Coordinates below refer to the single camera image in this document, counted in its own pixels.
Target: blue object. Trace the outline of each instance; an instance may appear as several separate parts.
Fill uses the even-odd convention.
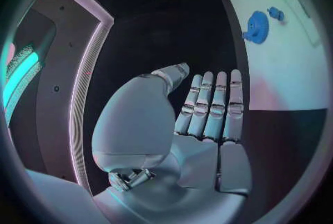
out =
[[[267,9],[267,12],[269,12],[269,15],[272,18],[275,18],[279,21],[282,21],[284,19],[284,14],[281,10],[278,10],[276,7],[271,7]]]
[[[243,32],[243,38],[257,44],[263,43],[268,36],[268,18],[264,12],[255,11],[248,21],[248,31]]]

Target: white panel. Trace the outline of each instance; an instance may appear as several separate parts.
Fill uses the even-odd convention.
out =
[[[298,0],[231,0],[242,31],[254,11],[269,19],[262,44],[245,41],[250,72],[250,109],[302,110],[326,108],[328,71],[318,32]],[[285,21],[269,17],[271,6]]]

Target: glowing light panel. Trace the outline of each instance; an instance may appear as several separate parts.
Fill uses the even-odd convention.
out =
[[[38,55],[31,53],[13,72],[3,91],[3,105],[7,106],[8,101],[24,75],[38,62]]]

